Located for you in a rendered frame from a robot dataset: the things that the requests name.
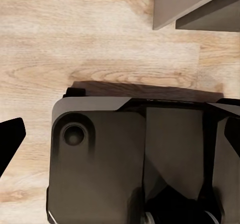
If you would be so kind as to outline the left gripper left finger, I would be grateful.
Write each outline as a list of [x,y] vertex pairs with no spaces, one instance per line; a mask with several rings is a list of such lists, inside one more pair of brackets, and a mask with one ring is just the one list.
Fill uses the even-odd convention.
[[21,117],[0,123],[0,177],[26,136]]

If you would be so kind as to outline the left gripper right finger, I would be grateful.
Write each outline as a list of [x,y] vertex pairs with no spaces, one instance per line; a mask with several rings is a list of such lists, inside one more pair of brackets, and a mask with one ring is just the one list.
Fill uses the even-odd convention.
[[240,157],[240,119],[228,117],[224,135]]

